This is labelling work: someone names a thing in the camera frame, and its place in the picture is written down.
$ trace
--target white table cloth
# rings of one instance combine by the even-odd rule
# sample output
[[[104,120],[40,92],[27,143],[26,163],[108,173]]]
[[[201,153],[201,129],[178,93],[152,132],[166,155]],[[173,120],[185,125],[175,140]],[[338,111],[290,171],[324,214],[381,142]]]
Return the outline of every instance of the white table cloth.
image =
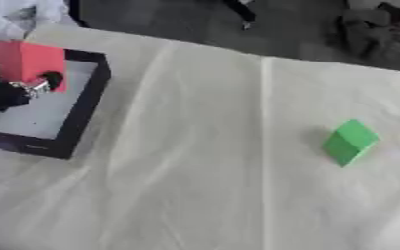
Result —
[[[399,250],[400,72],[47,26],[113,79],[70,161],[0,151],[0,249]],[[320,149],[357,118],[381,141]]]

